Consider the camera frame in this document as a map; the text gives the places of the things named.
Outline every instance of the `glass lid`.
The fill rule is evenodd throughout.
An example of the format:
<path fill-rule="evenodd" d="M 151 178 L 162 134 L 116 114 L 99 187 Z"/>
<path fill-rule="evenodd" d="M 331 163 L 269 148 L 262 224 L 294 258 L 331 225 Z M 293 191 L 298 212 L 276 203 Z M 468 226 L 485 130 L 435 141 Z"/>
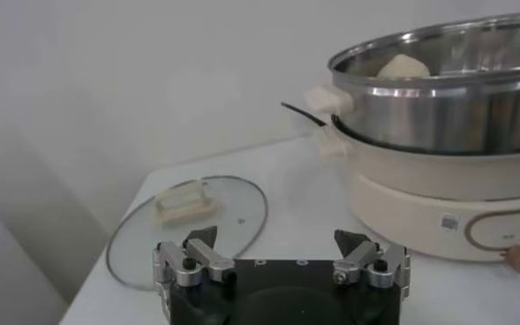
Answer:
<path fill-rule="evenodd" d="M 106 252 L 110 274 L 122 285 L 153 289 L 152 251 L 157 243 L 181 245 L 191 231 L 217 226 L 215 251 L 239 256 L 268 217 L 268 200 L 251 181 L 235 176 L 190 180 L 157 193 L 118 225 Z"/>

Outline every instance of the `pot handle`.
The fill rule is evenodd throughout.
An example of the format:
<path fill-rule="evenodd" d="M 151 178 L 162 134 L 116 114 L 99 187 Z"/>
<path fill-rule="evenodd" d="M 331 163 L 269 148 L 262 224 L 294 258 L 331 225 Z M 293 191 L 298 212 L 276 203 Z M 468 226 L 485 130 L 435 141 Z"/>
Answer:
<path fill-rule="evenodd" d="M 316 129 L 314 137 L 322 156 L 353 156 L 353 146 L 343 139 L 330 122 L 332 115 L 340 115 L 347 110 L 353 110 L 350 94 L 332 85 L 313 88 L 303 97 L 308 107 L 316 115 L 323 116 L 326 126 Z"/>
<path fill-rule="evenodd" d="M 316 114 L 339 116 L 354 108 L 350 94 L 332 85 L 313 88 L 305 92 L 303 97 L 308 107 Z"/>
<path fill-rule="evenodd" d="M 324 157 L 352 157 L 354 147 L 343 139 L 332 125 L 319 127 L 313 132 L 320 155 Z"/>

